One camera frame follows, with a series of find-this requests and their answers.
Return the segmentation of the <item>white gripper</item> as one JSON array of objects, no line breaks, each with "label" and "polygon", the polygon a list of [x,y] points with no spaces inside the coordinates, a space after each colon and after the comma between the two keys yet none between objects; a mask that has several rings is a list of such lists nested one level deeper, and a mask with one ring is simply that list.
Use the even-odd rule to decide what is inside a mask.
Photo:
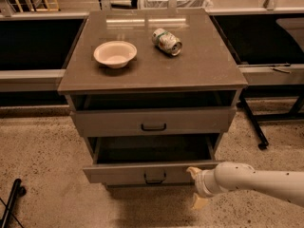
[{"label": "white gripper", "polygon": [[197,167],[190,166],[186,171],[195,180],[195,186],[198,193],[193,194],[192,208],[199,210],[208,204],[208,199],[215,195],[226,193],[227,189],[223,188],[216,181],[215,170],[201,170]]}]

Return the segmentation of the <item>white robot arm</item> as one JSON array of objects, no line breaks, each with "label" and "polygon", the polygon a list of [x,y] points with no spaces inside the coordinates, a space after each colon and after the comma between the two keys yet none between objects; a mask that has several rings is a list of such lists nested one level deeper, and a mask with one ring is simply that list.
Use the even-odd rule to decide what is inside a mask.
[{"label": "white robot arm", "polygon": [[193,209],[201,209],[215,195],[238,190],[254,190],[258,193],[304,206],[304,173],[293,171],[255,170],[249,164],[225,161],[215,168],[201,170],[190,166],[196,192]]}]

